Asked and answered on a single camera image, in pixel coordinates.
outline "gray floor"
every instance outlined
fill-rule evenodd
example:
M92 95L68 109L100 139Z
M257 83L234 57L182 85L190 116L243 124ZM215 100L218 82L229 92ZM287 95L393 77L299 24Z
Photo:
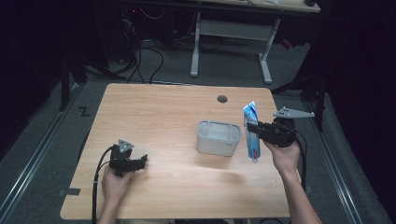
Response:
M273 84L266 85L256 55L262 45L260 42L249 42L243 47L223 43L219 48L218 44L204 43L198 77L190 77L190 42L177 43L172 48L154 42L143 44L143 47L152 47L163 55L163 66L153 77L154 83L263 87L272 90L294 79L309 51L309 45L289 50L273 45L268 57ZM149 80L161 64L161 57L154 51L142 49L141 62L141 76ZM113 63L112 69L120 66ZM128 77L131 72L122 75ZM74 88L72 102L63 113L58 112L61 105L58 84L47 102L34 113L21 137L0 162L1 223L90 223L89 220L62 220L59 214L64 191L68 189L78 163L78 153L89 133L106 85L111 82L124 81L89 75L85 85ZM131 83L140 82L139 75L135 74ZM276 106L304 111L315 108L315 102L301 102L298 93L285 91L274 95ZM325 106L322 133L318 132L312 119L296 120L297 130L308 143L306 183L309 199L323 223L391 223L349 148L328 96ZM82 116L83 107L88 116ZM60 125L52 127L55 120L59 120ZM48 130L54 130L54 133L46 135ZM32 162L31 158L42 159ZM24 170L28 164L35 168ZM13 187L19 179L26 184L16 190ZM289 223L287 218L282 218L282 221Z

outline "blue toothpaste tube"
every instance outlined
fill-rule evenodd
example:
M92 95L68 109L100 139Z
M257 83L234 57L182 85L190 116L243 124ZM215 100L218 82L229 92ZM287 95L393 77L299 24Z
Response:
M260 138L256 133L248 131L248 122L258 125L256 105L254 101L244 107L244 126L247 136L247 152L251 160L256 163L260 157Z

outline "white desk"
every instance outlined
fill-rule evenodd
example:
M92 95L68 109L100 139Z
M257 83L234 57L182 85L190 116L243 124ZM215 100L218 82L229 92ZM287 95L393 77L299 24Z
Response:
M233 4L239 6L249 5L248 1L240 0L203 0L201 2L219 3L219 4ZM304 4L304 0L279 0L279 5L264 1L264 0L251 0L251 7L268 7L279 10L293 10L302 12L320 12L318 5L308 7ZM194 50L192 53L191 61L191 76L198 76L199 69L199 39L200 35L217 35L233 38L253 39L265 41L266 45L263 52L260 53L259 62L262 67L262 75L266 84L271 84L272 79L268 69L267 57L270 52L270 48L274 42L276 31L280 19L274 20L273 25L254 25L237 22L226 22L226 21L212 21L212 20L201 20L201 13L197 14L196 28L195 28L195 43Z

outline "wooden table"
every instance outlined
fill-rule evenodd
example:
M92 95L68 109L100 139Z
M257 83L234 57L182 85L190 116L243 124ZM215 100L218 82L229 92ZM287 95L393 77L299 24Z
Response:
M218 102L219 95L228 102ZM97 163L119 138L135 144L131 159L148 154L148 163L135 173L118 218L289 217L268 148L261 144L258 163L248 157L242 109L251 101L259 120L273 120L276 106L265 88L108 85L70 185L80 193L66 196L61 217L91 219ZM197 126L203 119L241 127L233 156L196 150ZM98 216L103 202L99 185Z

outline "hand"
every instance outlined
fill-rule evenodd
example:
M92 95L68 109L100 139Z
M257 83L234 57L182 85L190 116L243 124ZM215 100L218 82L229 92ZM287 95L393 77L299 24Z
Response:
M129 187L129 182L133 174L133 172L128 172L125 173L124 177L120 177L116 176L114 174L114 170L112 170L110 167L105 167L105 172L102 179L102 189L107 203L120 203Z
M296 169L300 158L300 148L296 142L293 142L289 147L276 147L265 141L264 144L271 150L274 166L282 177L297 174Z

